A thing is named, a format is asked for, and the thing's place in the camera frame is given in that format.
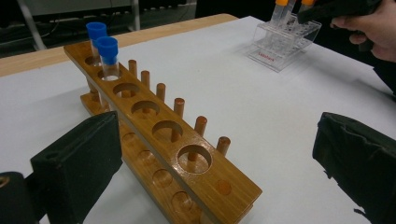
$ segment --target white table surface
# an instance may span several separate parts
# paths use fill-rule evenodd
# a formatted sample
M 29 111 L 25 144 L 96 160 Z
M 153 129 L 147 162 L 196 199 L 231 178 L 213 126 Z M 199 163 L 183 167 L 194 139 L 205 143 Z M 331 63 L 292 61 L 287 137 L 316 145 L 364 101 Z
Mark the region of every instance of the white table surface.
M 372 67 L 317 45 L 280 73 L 252 61 L 245 53 L 259 22 L 151 40 L 120 49 L 119 60 L 149 70 L 153 90 L 165 83 L 171 107 L 184 98 L 191 126 L 207 117 L 209 143 L 231 138 L 227 158 L 263 191 L 242 223 L 369 223 L 312 149 L 324 111 L 396 138 L 391 91 Z M 1 77 L 0 171 L 32 173 L 30 158 L 89 117 L 79 100 L 88 90 L 71 62 Z M 84 223 L 166 222 L 123 164 Z

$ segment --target blue cap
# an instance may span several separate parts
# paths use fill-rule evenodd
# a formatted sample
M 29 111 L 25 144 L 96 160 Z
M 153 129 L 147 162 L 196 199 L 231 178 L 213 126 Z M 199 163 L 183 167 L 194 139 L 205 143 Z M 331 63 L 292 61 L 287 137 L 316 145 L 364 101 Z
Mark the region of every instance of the blue cap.
M 117 60 L 116 56 L 119 54 L 119 46 L 116 38 L 111 36 L 102 36 L 96 40 L 96 45 L 100 56 L 104 60 L 109 60 L 107 64 L 113 64 Z
M 99 37 L 107 36 L 107 27 L 102 22 L 89 22 L 85 25 L 88 30 L 88 36 L 93 40 L 93 44 L 96 46 L 96 41 Z

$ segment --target centrifuge tube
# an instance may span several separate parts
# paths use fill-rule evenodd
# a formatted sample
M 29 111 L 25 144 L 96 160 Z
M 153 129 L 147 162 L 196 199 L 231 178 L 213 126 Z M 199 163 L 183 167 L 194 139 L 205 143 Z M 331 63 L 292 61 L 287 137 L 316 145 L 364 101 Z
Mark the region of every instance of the centrifuge tube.
M 286 5 L 288 4 L 288 0 L 276 0 L 275 4 L 276 5 L 270 20 L 270 24 L 272 26 L 277 27 L 280 24 L 280 22 L 283 20 L 283 18 L 286 16 L 285 8 Z
M 96 46 L 102 61 L 101 77 L 104 81 L 112 81 L 120 78 L 120 66 L 117 55 L 119 46 L 116 38 L 111 36 L 102 36 L 96 40 Z M 113 110 L 111 105 L 102 94 L 99 94 L 101 107 L 104 111 Z
M 96 46 L 96 40 L 99 37 L 107 36 L 107 27 L 104 23 L 96 22 L 96 21 L 87 23 L 86 27 L 88 31 L 88 37 L 91 40 L 91 49 L 92 49 L 92 57 L 89 63 L 92 64 L 93 66 L 100 66 L 101 59 L 98 52 L 98 48 Z
M 298 12 L 306 11 L 309 8 L 313 7 L 315 4 L 315 0 L 302 0 L 301 6 L 298 10 Z
M 282 18 L 282 21 L 280 22 L 280 26 L 282 28 L 288 29 L 289 25 L 289 20 L 291 16 L 291 12 L 293 11 L 294 5 L 296 3 L 296 0 L 289 0 L 288 5 L 284 9 L 284 17 Z

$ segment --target wooden table edge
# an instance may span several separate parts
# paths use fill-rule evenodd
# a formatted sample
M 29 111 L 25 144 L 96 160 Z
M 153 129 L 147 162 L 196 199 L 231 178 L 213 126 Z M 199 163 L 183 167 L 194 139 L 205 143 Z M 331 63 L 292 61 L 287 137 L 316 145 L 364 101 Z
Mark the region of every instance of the wooden table edge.
M 237 20 L 237 18 L 232 15 L 219 14 L 190 21 L 182 21 L 158 26 L 146 30 L 130 32 L 122 35 L 115 35 L 115 37 L 119 40 L 119 47 L 122 48 L 151 39 L 161 38 L 169 35 L 177 35 L 234 20 Z M 0 77 L 5 77 L 11 74 L 16 74 L 56 63 L 62 63 L 68 60 L 69 58 L 64 54 L 63 47 L 6 57 L 0 59 Z

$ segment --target human hand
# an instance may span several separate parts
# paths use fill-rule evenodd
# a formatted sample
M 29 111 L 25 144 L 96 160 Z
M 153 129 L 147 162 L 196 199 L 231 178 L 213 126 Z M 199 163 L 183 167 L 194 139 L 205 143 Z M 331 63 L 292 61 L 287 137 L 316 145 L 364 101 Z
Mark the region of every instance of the human hand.
M 364 35 L 351 35 L 352 44 L 361 44 L 368 39 L 374 42 L 372 53 L 378 59 L 396 63 L 396 2 L 382 0 L 373 14 L 346 16 L 332 19 L 331 27 L 362 31 Z

